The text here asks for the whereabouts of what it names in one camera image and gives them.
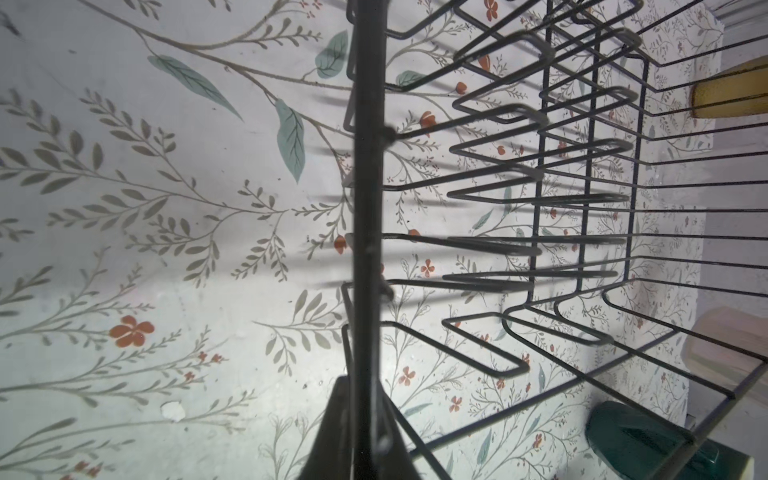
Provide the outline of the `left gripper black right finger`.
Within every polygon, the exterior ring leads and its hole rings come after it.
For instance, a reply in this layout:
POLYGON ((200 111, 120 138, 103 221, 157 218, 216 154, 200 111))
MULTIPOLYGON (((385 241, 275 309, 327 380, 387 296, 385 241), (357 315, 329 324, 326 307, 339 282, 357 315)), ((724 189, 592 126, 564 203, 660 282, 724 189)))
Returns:
POLYGON ((419 480, 420 476, 400 434, 392 402, 382 389, 377 391, 376 413, 378 479, 419 480))

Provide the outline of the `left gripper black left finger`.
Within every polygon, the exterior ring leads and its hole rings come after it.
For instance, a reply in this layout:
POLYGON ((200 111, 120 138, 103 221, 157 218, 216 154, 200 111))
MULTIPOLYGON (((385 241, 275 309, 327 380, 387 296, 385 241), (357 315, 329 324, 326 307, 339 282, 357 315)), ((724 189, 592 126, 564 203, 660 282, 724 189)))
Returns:
POLYGON ((300 480, 349 480, 352 447, 349 379, 336 379, 300 480))

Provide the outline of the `black wire dish rack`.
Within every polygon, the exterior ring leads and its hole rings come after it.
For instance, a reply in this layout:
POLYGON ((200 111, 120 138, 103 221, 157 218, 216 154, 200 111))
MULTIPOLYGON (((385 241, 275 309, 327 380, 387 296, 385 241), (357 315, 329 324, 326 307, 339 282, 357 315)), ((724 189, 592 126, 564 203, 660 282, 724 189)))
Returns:
POLYGON ((677 263, 688 263, 697 265, 716 265, 728 268, 767 270, 767 266, 758 264, 735 264, 727 262, 704 261, 694 259, 678 259, 671 257, 654 256, 632 256, 632 241, 636 237, 654 237, 654 238, 693 238, 693 239, 713 239, 729 241, 767 241, 767 237, 740 237, 740 236, 712 236, 712 235, 679 235, 679 234, 657 234, 636 231, 630 228, 627 234, 596 235, 587 234, 589 215, 597 213, 627 213, 629 220, 634 221, 636 214, 640 213, 660 213, 671 212, 664 209, 637 209, 637 193, 640 189, 683 189, 683 188, 705 188, 705 187, 742 187, 752 185, 767 184, 766 180, 750 180, 737 182, 715 182, 700 184, 672 184, 658 186, 644 186, 639 184, 639 165, 664 166, 674 164, 684 164, 693 162, 719 161, 731 158, 746 158, 767 156, 767 150, 747 151, 745 153, 728 155, 710 155, 709 157, 665 160, 658 163, 649 163, 641 160, 642 142, 660 142, 709 135, 723 132, 731 132, 744 129, 767 127, 767 122, 753 123, 741 126, 726 127, 721 129, 706 130, 701 132, 681 133, 666 137, 651 137, 644 133, 644 122, 646 117, 664 117, 672 114, 691 112, 692 106, 669 110, 666 112, 652 112, 645 107, 646 97, 649 91, 653 93, 665 93, 670 90, 678 90, 684 87, 693 88, 710 78, 693 80, 688 83, 673 85, 664 88, 657 88, 648 82, 651 65, 657 68, 667 68, 679 63, 693 61, 698 58, 714 55, 715 53, 740 48, 752 43, 767 42, 767 30, 763 35, 753 36, 740 42, 725 44, 722 47, 706 50, 704 52, 682 57, 668 62, 659 62, 650 54, 641 50, 642 37, 646 31, 650 31, 673 18, 682 15, 691 10, 694 6, 703 1, 691 1, 684 6, 679 7, 667 15, 660 17, 655 22, 643 27, 640 31, 633 31, 627 28, 619 28, 620 21, 638 13, 644 6, 643 1, 627 1, 631 8, 625 12, 620 12, 610 20, 598 20, 597 17, 587 12, 587 9, 602 1, 560 1, 555 6, 555 1, 547 1, 546 14, 541 22, 533 30, 520 30, 507 35, 502 35, 500 30, 512 20, 526 13, 537 1, 526 1, 517 7, 512 13, 503 17, 498 24, 494 26, 481 26, 479 20, 475 20, 466 12, 461 10, 461 5, 466 1, 448 1, 438 8, 435 12, 429 14, 420 20, 413 27, 405 31, 391 30, 387 27, 387 11, 389 1, 363 1, 362 7, 360 1, 347 1, 346 15, 347 20, 353 26, 352 40, 350 43, 349 59, 347 60, 347 76, 353 81, 352 93, 345 116, 345 130, 354 134, 355 140, 355 161, 356 165, 347 178, 350 180, 349 188, 356 188, 355 212, 354 212, 354 242, 357 250, 354 253, 353 260, 353 280, 344 283, 341 287, 341 293, 344 300, 345 310, 348 315, 348 324, 342 327, 343 345, 345 351, 345 361, 348 368, 349 393, 350 393, 350 424, 351 424, 351 447, 352 447, 352 466, 350 479, 378 479, 376 465, 376 439, 377 439, 377 391, 383 390, 378 379, 380 373, 380 330, 382 326, 397 328, 406 332, 408 335, 422 341, 431 347, 445 353, 449 357, 459 360, 461 363, 476 369, 481 373, 497 380, 513 379, 527 373, 530 366, 522 358, 516 357, 508 352, 501 350, 487 341, 472 337, 460 328, 456 327, 457 322, 465 322, 476 319, 498 318, 502 322, 506 335, 522 342, 531 348, 537 349, 541 355, 547 357, 552 363, 568 370, 574 379, 570 383, 562 384, 554 389, 546 390, 531 400, 526 400, 518 405, 501 410, 496 414, 485 419, 479 420, 462 427, 461 429, 446 434, 434 441, 424 443, 421 437, 415 433, 404 414, 394 406, 394 415, 397 421, 400 434, 405 442, 408 453, 413 461, 416 458, 423 457, 427 460, 433 471, 440 479, 452 479, 445 468, 439 463, 433 454, 433 450, 451 444, 459 439, 468 437, 478 430, 490 428, 495 423, 504 420, 512 415, 527 410, 550 398, 559 395, 582 383, 589 383, 612 398, 618 400, 618 403, 625 404, 639 413, 655 420, 666 428, 674 431, 680 438, 680 443, 672 450, 670 454, 655 467, 644 479, 680 479, 679 472, 685 467, 691 457, 702 447, 705 441, 709 440, 711 431, 729 414, 732 409, 740 402, 746 394, 757 385, 758 380, 767 373, 767 356, 752 353, 741 348, 726 344, 724 342, 712 339, 691 329, 682 326, 673 325, 670 322, 662 321, 654 316, 641 314, 636 310, 621 307, 613 303, 609 298, 609 292, 629 285, 635 281, 648 281, 658 284, 670 285, 675 287, 696 288, 698 290, 708 290, 725 292, 730 294, 739 294, 744 296, 756 296, 767 298, 767 294, 761 294, 752 291, 739 291, 732 289, 723 289, 716 287, 705 287, 703 285, 691 285, 681 282, 668 282, 661 280, 651 280, 647 278, 629 277, 629 267, 632 261, 636 259, 650 259, 660 261, 672 261, 677 263), (404 84, 385 82, 384 53, 388 39, 407 40, 417 33, 425 30, 438 18, 454 13, 461 19, 469 22, 475 28, 481 31, 481 34, 472 41, 463 45, 453 56, 452 62, 438 70, 428 74, 418 76, 415 80, 408 80, 404 84), (534 48, 536 61, 522 69, 518 69, 512 74, 506 76, 493 75, 486 72, 481 67, 475 67, 473 62, 479 61, 480 57, 490 54, 500 48, 510 44, 516 44, 520 41, 529 43, 534 48), (570 60, 582 51, 587 51, 592 58, 592 64, 583 71, 573 71, 563 66, 563 62, 570 60), (467 97, 461 97, 456 100, 453 107, 467 115, 455 120, 440 123, 435 126, 423 127, 415 131, 397 133, 392 127, 384 123, 384 96, 385 92, 410 93, 418 90, 424 85, 434 83, 459 68, 470 69, 492 80, 486 87, 478 90, 476 93, 467 97), (612 68, 630 80, 636 82, 641 90, 638 94, 631 89, 624 87, 604 87, 597 82, 600 69, 612 68), (542 108, 532 109, 522 104, 509 104, 486 109, 485 111, 473 110, 465 107, 467 101, 475 100, 477 96, 488 93, 488 91, 497 87, 517 83, 520 80, 543 72, 542 88, 540 89, 540 98, 542 99, 542 108), (552 92, 561 88, 562 85, 578 81, 589 86, 589 93, 582 94, 581 97, 568 100, 557 100, 552 92), (628 127, 619 126, 618 123, 609 121, 607 117, 600 116, 605 111, 611 111, 615 108, 629 106, 637 110, 638 123, 634 130, 628 127), (562 127, 574 121, 588 120, 587 141, 577 143, 566 137, 557 136, 550 133, 555 128, 562 127), (451 174, 444 177, 432 178, 419 182, 407 184, 389 185, 384 183, 383 176, 383 155, 392 144, 398 141, 404 141, 412 137, 425 136, 428 133, 453 129, 477 121, 492 121, 500 125, 515 125, 520 121, 527 121, 528 124, 513 129, 508 129, 500 133, 481 137, 478 140, 464 142, 451 147, 450 152, 456 155, 471 157, 495 166, 483 167, 481 169, 471 170, 469 172, 451 174), (595 139, 594 130, 596 122, 602 122, 613 128, 625 131, 634 136, 633 142, 619 139, 595 139), (546 151, 539 149, 538 152, 529 156, 523 156, 520 160, 504 161, 492 160, 490 157, 479 154, 467 153, 468 148, 474 148, 487 141, 497 139, 512 138, 524 133, 532 133, 540 137, 539 147, 545 146, 546 138, 563 140, 570 147, 546 151), (611 183, 605 179, 599 179, 591 175, 593 160, 599 157, 613 156, 631 162, 633 167, 632 183, 612 184, 625 186, 631 190, 630 196, 615 192, 598 192, 592 190, 594 183, 611 183), (435 185, 444 185, 455 183, 461 180, 473 179, 480 176, 487 176, 496 173, 518 173, 518 177, 509 180, 499 181, 492 184, 467 187, 448 192, 448 197, 454 200, 469 201, 475 203, 487 203, 504 205, 530 205, 533 208, 533 234, 522 237, 469 237, 469 236, 449 236, 449 237, 430 237, 411 234, 394 234, 382 231, 382 206, 383 193, 385 192, 404 192, 419 188, 425 188, 435 185), (543 196, 543 182, 548 179, 545 175, 555 175, 557 177, 575 178, 583 183, 583 193, 573 195, 543 196), (476 193, 495 190, 501 187, 513 187, 520 185, 535 184, 536 195, 521 199, 494 199, 475 195, 476 193), (578 210, 581 211, 581 234, 565 235, 543 235, 544 227, 540 228, 540 216, 545 209, 552 210, 578 210), (374 260, 381 260, 381 248, 383 240, 398 239, 413 243, 423 243, 449 247, 459 250, 468 250, 497 255, 523 256, 530 260, 528 270, 524 271, 497 271, 497 272, 469 272, 462 274, 450 274, 441 281, 411 281, 411 280, 387 280, 380 269, 374 270, 374 260), (541 246, 549 244, 572 244, 579 245, 579 262, 559 267, 539 268, 536 258, 542 254, 541 246), (607 259, 599 262, 584 262, 585 245, 625 245, 626 252, 623 257, 607 259), (595 287, 590 290, 583 290, 584 279, 589 278, 612 278, 617 272, 613 270, 592 271, 586 270, 590 266, 607 266, 612 264, 621 264, 624 267, 622 280, 601 287, 595 287), (573 279, 577 282, 577 288, 569 293, 551 298, 534 300, 533 293, 536 288, 536 280, 545 279, 573 279), (504 357, 512 362, 515 368, 511 370, 494 370, 474 359, 452 349, 444 344, 440 344, 431 337, 425 336, 410 327, 406 327, 394 321, 382 322, 380 319, 382 301, 392 301, 394 293, 391 287, 395 286, 423 286, 429 288, 438 288, 446 290, 469 291, 473 293, 527 293, 526 302, 509 307, 502 312, 484 312, 472 314, 454 319, 444 319, 442 326, 455 334, 463 336, 467 340, 492 351, 495 355, 504 357), (662 337, 643 345, 636 349, 616 341, 616 338, 610 334, 588 328, 572 322, 564 317, 559 306, 566 300, 580 297, 585 293, 599 291, 605 304, 611 308, 630 314, 634 317, 647 320, 651 323, 661 325, 669 331, 662 337), (537 324, 524 321, 513 315, 512 312, 525 310, 541 314, 553 321, 569 325, 578 329, 582 333, 593 337, 592 340, 584 339, 578 336, 566 335, 566 333, 544 328, 537 324), (565 361, 556 357, 552 353, 536 347, 532 342, 525 340, 512 330, 511 325, 520 324, 528 326, 540 332, 551 334, 561 339, 586 345, 590 347, 601 347, 606 345, 617 346, 623 349, 626 354, 615 360, 602 365, 590 372, 583 372, 570 366, 565 361), (729 389, 712 383, 705 378, 699 377, 691 372, 685 372, 678 367, 673 367, 668 362, 663 362, 658 358, 646 355, 646 351, 661 345, 666 340, 672 339, 677 335, 691 335, 699 337, 717 345, 733 349, 737 352, 757 358, 760 364, 742 380, 735 389, 729 389), (705 388, 717 391, 724 396, 724 400, 713 410, 699 426, 694 430, 689 430, 680 426, 673 425, 670 421, 664 420, 661 416, 652 413, 651 410, 641 406, 634 400, 630 400, 619 394, 606 384, 600 382, 597 375, 603 374, 610 369, 633 358, 641 358, 645 361, 654 363, 660 368, 664 368, 679 376, 688 378, 694 383, 700 384, 705 388))

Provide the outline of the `pink ceramic mug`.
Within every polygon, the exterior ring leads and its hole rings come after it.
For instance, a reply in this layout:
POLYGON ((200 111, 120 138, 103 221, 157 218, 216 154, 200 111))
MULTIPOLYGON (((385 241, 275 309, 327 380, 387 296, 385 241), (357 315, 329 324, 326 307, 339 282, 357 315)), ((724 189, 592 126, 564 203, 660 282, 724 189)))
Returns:
MULTIPOLYGON (((767 356, 767 319, 730 307, 703 313, 692 331, 712 339, 767 356)), ((681 352, 693 374, 729 389, 735 389, 759 364, 752 356, 688 335, 681 352)))

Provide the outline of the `yellow ribbed cup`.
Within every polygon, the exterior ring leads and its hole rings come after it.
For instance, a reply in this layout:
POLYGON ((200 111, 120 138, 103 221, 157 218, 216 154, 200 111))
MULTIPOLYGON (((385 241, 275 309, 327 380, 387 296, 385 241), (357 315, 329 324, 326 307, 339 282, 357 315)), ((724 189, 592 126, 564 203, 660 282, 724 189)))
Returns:
POLYGON ((767 57, 744 62, 696 85, 695 118, 733 118, 767 113, 767 57))

